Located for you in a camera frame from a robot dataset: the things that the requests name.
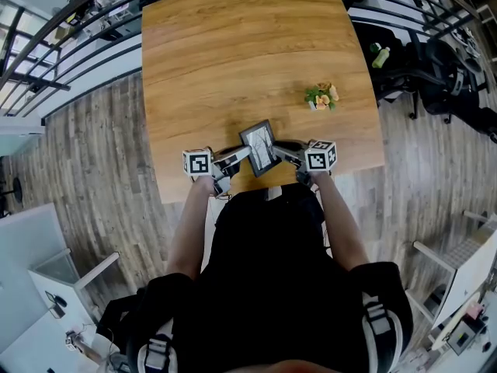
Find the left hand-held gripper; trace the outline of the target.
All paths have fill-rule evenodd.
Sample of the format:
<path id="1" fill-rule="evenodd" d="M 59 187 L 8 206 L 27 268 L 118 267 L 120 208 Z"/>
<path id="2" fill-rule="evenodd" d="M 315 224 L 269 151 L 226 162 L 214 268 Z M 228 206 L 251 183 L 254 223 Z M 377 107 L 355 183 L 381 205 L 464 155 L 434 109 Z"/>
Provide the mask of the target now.
<path id="1" fill-rule="evenodd" d="M 213 180 L 214 196 L 225 195 L 231 189 L 231 174 L 228 168 L 234 164 L 233 158 L 243 160 L 252 153 L 248 145 L 238 148 L 224 148 L 214 152 L 212 148 L 185 150 L 182 152 L 183 171 L 194 182 L 201 176 Z"/>

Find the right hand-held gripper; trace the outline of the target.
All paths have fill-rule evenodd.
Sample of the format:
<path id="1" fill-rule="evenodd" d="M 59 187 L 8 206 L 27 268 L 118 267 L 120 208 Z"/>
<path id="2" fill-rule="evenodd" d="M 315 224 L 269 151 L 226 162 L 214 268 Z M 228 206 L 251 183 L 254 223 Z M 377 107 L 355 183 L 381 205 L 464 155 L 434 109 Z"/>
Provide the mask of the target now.
<path id="1" fill-rule="evenodd" d="M 330 173 L 337 161 L 336 143 L 326 140 L 275 141 L 273 153 L 277 157 L 288 156 L 288 161 L 296 166 L 296 178 L 307 187 L 313 185 L 312 173 Z"/>

